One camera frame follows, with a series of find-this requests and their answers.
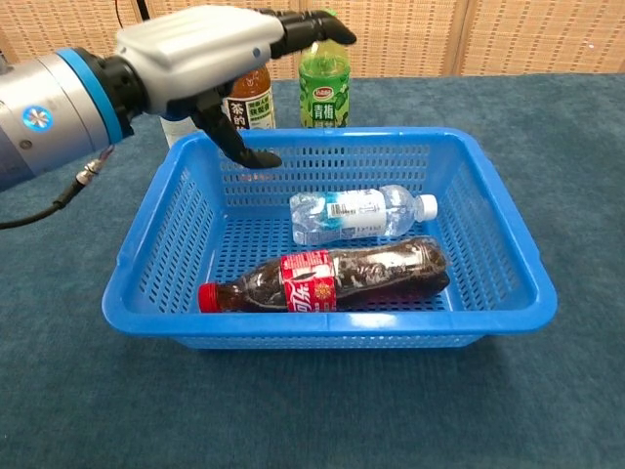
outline white bottle cap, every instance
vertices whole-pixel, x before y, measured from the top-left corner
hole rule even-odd
[[[429,193],[417,195],[414,199],[414,205],[414,219],[417,222],[428,222],[437,217],[438,203],[437,198],[433,195]]]

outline dark soda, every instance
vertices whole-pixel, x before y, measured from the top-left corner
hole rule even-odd
[[[369,301],[425,299],[449,284],[437,241],[412,237],[376,247],[322,249],[268,260],[228,283],[204,283],[203,313],[324,313]]]

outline bottle cap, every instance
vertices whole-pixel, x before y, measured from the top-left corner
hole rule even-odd
[[[220,313],[222,309],[217,302],[217,283],[204,283],[197,291],[199,311],[202,313]]]
[[[423,195],[417,195],[414,200],[415,211],[414,219],[419,222],[428,222],[434,220],[438,213],[437,198],[433,195],[426,193]]]

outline blue basket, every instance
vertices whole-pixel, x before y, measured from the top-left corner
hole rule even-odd
[[[243,137],[253,149],[279,153],[283,165],[246,170],[201,133],[170,150],[104,293],[113,327],[193,348],[459,347],[483,335],[535,330],[554,316],[556,291],[538,249],[470,136],[443,128],[349,128]],[[385,184],[438,199],[438,217],[407,235],[434,236],[450,258],[451,283],[439,296],[331,314],[198,312],[202,282],[234,279],[269,258],[307,249],[292,240],[293,193]]]

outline green bottle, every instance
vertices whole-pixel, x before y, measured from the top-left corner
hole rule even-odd
[[[315,42],[302,54],[299,74],[302,126],[346,127],[350,59],[345,47],[330,40]]]

